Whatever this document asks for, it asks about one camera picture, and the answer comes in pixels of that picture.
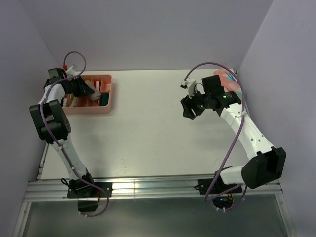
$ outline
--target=pink organizer tray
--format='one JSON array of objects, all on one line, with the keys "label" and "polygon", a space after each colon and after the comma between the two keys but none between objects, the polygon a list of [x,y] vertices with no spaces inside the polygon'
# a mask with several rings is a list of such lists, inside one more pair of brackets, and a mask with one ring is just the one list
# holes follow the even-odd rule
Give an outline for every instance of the pink organizer tray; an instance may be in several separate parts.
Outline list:
[{"label": "pink organizer tray", "polygon": [[70,106],[71,95],[66,95],[66,106],[63,107],[67,115],[80,115],[80,114],[107,114],[111,111],[112,100],[112,76],[111,75],[82,75],[84,81],[90,80],[92,82],[100,81],[100,93],[109,94],[109,101],[105,106],[99,106],[100,99],[97,101],[90,100],[89,96],[77,98],[76,106]]}]

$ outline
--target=gray wall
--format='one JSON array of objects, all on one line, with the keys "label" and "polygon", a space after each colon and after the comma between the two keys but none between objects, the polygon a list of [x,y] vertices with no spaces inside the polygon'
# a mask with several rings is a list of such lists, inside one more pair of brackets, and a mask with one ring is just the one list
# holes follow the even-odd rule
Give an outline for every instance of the gray wall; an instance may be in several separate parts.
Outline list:
[{"label": "gray wall", "polygon": [[56,62],[17,0],[1,1],[0,32],[0,236],[8,237],[44,146],[28,108],[40,99]]},{"label": "gray wall", "polygon": [[253,119],[287,152],[281,185],[300,236],[316,236],[315,9],[274,0],[240,68]]},{"label": "gray wall", "polygon": [[88,70],[141,70],[238,67],[273,0],[20,1],[58,63],[75,49]]}]

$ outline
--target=white table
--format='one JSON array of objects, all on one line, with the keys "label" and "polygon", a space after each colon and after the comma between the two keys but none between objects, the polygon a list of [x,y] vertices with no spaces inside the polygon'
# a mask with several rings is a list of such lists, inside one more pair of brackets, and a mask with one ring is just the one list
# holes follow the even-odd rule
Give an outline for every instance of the white table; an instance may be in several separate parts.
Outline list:
[{"label": "white table", "polygon": [[[189,70],[99,71],[111,74],[113,108],[107,115],[69,115],[74,147],[94,178],[214,173],[234,133],[212,110],[194,121],[182,117],[181,80]],[[200,80],[214,70],[196,70]],[[226,166],[247,163],[238,141]],[[42,179],[68,178],[49,147]]]}]

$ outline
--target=gray floor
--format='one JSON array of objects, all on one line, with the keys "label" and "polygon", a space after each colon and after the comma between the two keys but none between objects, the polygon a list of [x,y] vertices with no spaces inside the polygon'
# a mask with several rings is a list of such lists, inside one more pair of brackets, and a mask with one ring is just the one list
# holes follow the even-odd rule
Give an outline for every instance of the gray floor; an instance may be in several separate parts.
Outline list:
[{"label": "gray floor", "polygon": [[247,196],[217,213],[201,198],[112,200],[99,217],[76,202],[32,203],[24,237],[285,237],[275,195]]}]

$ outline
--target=white cable clip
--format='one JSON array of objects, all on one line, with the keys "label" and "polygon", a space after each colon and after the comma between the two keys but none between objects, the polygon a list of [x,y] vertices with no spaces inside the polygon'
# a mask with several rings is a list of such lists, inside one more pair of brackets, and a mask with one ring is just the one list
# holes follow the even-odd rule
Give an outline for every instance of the white cable clip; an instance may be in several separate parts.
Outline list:
[{"label": "white cable clip", "polygon": [[237,115],[237,116],[236,116],[236,118],[239,118],[239,117],[241,117],[241,116],[245,115],[246,113],[247,113],[247,111],[246,111],[246,110],[244,110],[244,111],[242,111],[242,112],[241,112],[241,114]]}]

